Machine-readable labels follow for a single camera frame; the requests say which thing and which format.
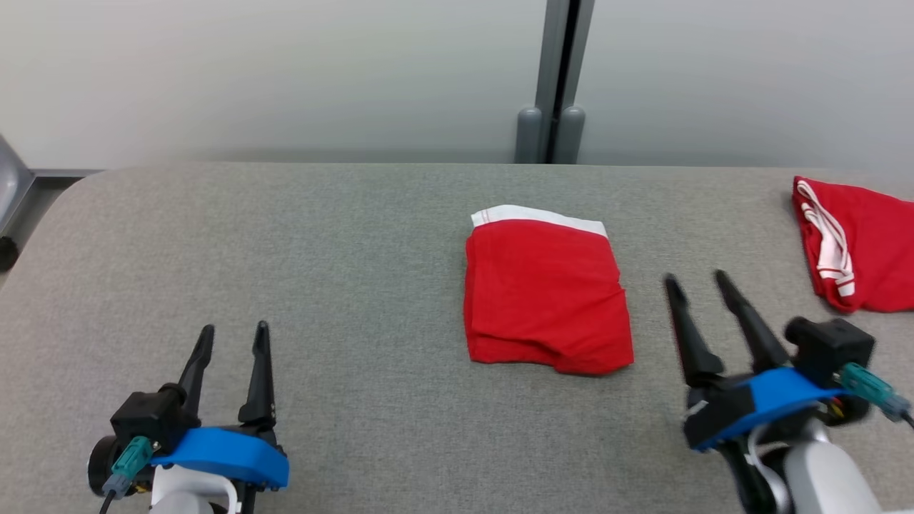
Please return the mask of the left gripper with blue plate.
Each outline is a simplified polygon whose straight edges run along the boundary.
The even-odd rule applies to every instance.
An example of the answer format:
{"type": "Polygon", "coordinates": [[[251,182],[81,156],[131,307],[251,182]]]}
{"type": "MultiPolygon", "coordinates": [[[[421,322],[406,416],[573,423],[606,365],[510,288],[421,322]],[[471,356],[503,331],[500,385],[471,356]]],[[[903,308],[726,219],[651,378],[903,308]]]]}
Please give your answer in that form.
{"type": "MultiPolygon", "coordinates": [[[[203,326],[179,378],[185,393],[182,418],[187,423],[201,422],[197,410],[214,336],[214,325],[203,326]]],[[[238,422],[274,428],[271,336],[265,320],[256,326],[251,352],[253,367],[238,422]]],[[[154,458],[151,465],[154,513],[251,513],[259,493],[287,488],[291,474],[290,462],[280,448],[252,435],[213,427],[190,430],[173,453],[154,458]]]]}

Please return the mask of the right gripper with blue plate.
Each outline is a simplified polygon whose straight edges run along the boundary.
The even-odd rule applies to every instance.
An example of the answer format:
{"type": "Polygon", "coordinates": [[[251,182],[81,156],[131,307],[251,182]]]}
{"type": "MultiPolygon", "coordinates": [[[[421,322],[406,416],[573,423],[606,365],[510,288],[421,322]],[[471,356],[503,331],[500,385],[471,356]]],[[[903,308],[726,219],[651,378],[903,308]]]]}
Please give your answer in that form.
{"type": "Polygon", "coordinates": [[[726,272],[718,269],[714,278],[723,303],[740,325],[750,351],[751,370],[760,375],[722,390],[714,388],[723,379],[723,362],[705,344],[690,313],[688,297],[676,277],[667,273],[663,286],[683,380],[698,389],[698,399],[683,420],[683,436],[691,450],[714,449],[721,441],[747,435],[757,426],[848,393],[845,388],[821,388],[793,368],[779,368],[790,360],[779,338],[726,272]]]}

